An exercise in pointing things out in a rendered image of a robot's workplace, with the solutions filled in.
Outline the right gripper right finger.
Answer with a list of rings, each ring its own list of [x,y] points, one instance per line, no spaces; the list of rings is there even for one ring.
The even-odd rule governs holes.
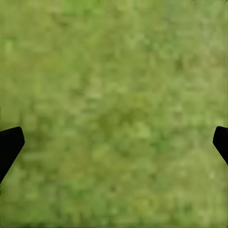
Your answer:
[[[228,128],[218,126],[214,133],[213,143],[228,165]]]

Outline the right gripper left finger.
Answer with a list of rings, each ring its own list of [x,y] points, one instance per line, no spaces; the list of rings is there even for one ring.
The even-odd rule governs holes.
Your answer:
[[[20,126],[0,131],[0,183],[25,144]]]

